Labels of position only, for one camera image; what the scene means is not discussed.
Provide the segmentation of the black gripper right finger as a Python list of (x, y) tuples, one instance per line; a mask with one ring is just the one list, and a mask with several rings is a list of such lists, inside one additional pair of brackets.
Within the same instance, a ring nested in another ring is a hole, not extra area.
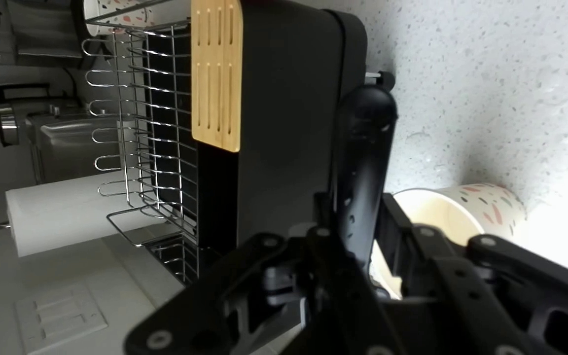
[(568, 355), (568, 268), (495, 234), (450, 242), (432, 226), (389, 230), (402, 297), (396, 355)]

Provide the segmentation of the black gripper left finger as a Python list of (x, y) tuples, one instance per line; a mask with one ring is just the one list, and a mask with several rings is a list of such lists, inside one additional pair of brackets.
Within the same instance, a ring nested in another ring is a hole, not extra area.
[(300, 325), (280, 355), (329, 355), (331, 236), (258, 232), (130, 329), (124, 355), (251, 355)]

